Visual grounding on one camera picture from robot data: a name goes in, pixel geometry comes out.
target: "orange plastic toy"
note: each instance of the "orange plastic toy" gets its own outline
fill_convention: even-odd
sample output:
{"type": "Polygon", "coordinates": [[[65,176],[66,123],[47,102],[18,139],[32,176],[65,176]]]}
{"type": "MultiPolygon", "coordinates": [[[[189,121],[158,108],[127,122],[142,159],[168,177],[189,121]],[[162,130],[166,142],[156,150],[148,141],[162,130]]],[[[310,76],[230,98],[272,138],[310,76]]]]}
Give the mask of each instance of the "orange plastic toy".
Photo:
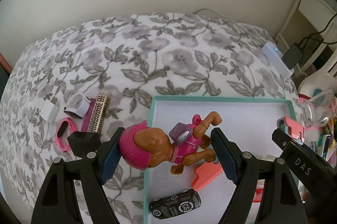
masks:
{"type": "Polygon", "coordinates": [[[195,191],[199,191],[207,186],[213,179],[223,172],[221,164],[218,162],[205,162],[194,169],[197,177],[192,181],[191,187],[195,191]]]}

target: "watch face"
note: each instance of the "watch face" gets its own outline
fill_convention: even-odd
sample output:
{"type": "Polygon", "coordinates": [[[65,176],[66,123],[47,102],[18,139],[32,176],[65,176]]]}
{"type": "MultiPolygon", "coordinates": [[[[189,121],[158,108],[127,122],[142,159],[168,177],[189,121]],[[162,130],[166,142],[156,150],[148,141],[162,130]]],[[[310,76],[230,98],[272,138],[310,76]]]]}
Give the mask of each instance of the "watch face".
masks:
{"type": "Polygon", "coordinates": [[[67,111],[66,109],[67,109],[67,107],[64,108],[65,114],[67,114],[68,116],[70,116],[74,119],[81,119],[81,117],[79,115],[75,114],[74,112],[67,111]]]}

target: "tray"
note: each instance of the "tray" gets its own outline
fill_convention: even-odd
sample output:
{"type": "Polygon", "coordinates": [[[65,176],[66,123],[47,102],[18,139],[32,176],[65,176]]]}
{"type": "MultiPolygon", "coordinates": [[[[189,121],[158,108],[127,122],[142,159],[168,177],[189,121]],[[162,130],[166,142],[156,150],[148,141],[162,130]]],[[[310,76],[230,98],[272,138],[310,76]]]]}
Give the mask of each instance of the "tray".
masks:
{"type": "MultiPolygon", "coordinates": [[[[190,123],[194,114],[204,118],[211,111],[222,117],[219,125],[230,141],[242,151],[250,151],[257,158],[269,154],[279,156],[282,150],[272,141],[276,120],[283,116],[295,118],[292,102],[285,99],[157,96],[152,100],[148,126],[159,127],[168,133],[178,122],[190,123]]],[[[172,163],[164,162],[147,169],[144,174],[144,224],[217,224],[223,215],[235,185],[221,173],[209,185],[198,191],[202,204],[184,215],[160,220],[149,211],[149,203],[191,188],[195,178],[193,168],[185,167],[182,175],[172,175],[172,163]]],[[[253,203],[246,223],[256,218],[260,203],[253,203]]]]}

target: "floral bedsheet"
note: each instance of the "floral bedsheet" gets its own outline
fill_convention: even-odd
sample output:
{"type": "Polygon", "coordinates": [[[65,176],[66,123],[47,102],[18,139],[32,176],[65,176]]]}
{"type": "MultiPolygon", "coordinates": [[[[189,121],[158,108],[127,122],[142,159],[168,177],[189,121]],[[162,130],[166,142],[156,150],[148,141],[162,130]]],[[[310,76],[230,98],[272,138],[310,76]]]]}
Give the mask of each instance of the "floral bedsheet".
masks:
{"type": "MultiPolygon", "coordinates": [[[[54,96],[63,107],[79,91],[111,97],[102,141],[119,126],[147,119],[156,95],[287,98],[299,113],[294,83],[261,52],[266,41],[272,39],[259,27],[180,13],[110,17],[55,32],[27,47],[9,78],[0,103],[0,167],[33,210],[53,158],[75,159],[54,143],[66,115],[60,110],[48,124],[40,109],[54,96]]],[[[142,223],[143,180],[121,160],[104,185],[123,224],[142,223]]],[[[80,182],[75,185],[90,223],[80,182]]]]}

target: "transparent plastic container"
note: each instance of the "transparent plastic container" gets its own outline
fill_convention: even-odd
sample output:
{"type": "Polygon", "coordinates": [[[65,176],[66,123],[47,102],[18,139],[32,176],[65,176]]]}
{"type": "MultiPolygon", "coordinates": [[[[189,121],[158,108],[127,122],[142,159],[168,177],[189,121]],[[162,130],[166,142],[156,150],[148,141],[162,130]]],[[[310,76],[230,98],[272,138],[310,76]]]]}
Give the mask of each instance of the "transparent plastic container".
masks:
{"type": "Polygon", "coordinates": [[[336,98],[332,89],[327,89],[302,105],[303,119],[306,127],[321,127],[336,116],[336,98]]]}

